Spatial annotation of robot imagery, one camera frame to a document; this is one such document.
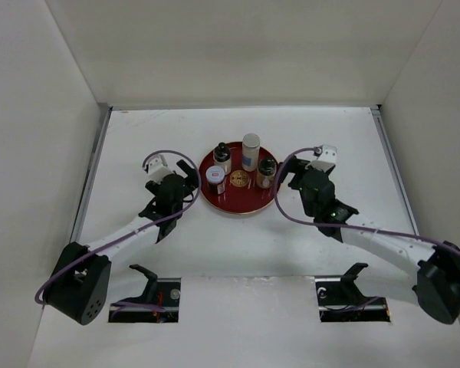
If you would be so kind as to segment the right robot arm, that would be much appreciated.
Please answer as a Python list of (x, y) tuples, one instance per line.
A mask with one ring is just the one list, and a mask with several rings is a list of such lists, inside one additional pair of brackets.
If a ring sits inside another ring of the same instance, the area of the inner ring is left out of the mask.
[(265, 202), (276, 202), (280, 185), (288, 174), (289, 188), (300, 193), (308, 225), (326, 237), (356, 246), (410, 274), (417, 304), (433, 319), (453, 324), (460, 314), (460, 250), (449, 242), (433, 243), (425, 238), (378, 228), (360, 216), (357, 209), (335, 196), (329, 175), (337, 154), (333, 149), (317, 148), (315, 160), (289, 156), (276, 163), (264, 157), (249, 169), (249, 159), (236, 163), (237, 155), (222, 158), (208, 154), (199, 167), (202, 193), (221, 210), (234, 214), (253, 212)]

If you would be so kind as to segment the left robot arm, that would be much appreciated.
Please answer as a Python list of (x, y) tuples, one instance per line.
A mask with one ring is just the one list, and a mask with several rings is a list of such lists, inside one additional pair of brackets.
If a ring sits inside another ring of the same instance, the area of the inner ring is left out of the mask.
[(66, 245), (38, 299), (80, 325), (91, 323), (109, 301), (115, 262), (160, 243), (199, 195), (197, 168), (182, 159), (176, 165), (181, 173), (163, 167), (151, 175), (146, 188), (153, 198), (129, 224), (89, 245)]

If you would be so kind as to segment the black-cap sauce bottle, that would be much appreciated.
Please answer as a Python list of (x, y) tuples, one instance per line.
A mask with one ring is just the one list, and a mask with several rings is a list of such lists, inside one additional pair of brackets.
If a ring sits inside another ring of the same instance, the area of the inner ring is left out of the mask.
[(232, 170), (232, 152), (226, 143), (220, 142), (213, 150), (213, 162), (228, 175)]

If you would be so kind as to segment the tall white-lid shaker bottle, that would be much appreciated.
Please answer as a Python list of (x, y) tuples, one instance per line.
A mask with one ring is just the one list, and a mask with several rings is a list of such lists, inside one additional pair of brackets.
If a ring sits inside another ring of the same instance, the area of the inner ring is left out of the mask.
[(241, 165), (243, 170), (252, 172), (258, 166), (260, 138), (257, 134), (248, 133), (242, 139)]

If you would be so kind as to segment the black-cap brown spice bottle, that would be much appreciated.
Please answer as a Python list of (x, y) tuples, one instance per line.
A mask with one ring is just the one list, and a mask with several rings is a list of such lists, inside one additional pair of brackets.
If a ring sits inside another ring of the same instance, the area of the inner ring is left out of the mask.
[(261, 189), (269, 189), (273, 186), (274, 177), (277, 171), (275, 160), (266, 156), (258, 163), (256, 183)]

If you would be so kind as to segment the white-lid dark spice jar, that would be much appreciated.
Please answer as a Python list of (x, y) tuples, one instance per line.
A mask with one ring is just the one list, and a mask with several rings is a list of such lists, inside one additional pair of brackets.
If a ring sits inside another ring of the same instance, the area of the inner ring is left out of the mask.
[(205, 178), (211, 194), (219, 196), (225, 191), (225, 170), (221, 166), (210, 166)]

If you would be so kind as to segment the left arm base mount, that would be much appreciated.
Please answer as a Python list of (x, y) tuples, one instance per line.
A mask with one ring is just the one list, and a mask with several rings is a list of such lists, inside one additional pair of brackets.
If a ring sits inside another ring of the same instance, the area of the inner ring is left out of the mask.
[(159, 278), (156, 273), (139, 265), (130, 269), (144, 276), (140, 293), (128, 295), (110, 305), (108, 322), (112, 324), (171, 324), (179, 322), (182, 280)]

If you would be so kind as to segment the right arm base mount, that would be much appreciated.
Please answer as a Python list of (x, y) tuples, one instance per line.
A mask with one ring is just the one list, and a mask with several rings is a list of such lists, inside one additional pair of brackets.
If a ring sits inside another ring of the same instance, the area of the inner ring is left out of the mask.
[(390, 322), (384, 297), (367, 297), (356, 286), (366, 263), (356, 263), (339, 275), (317, 276), (314, 279), (318, 314), (322, 323)]

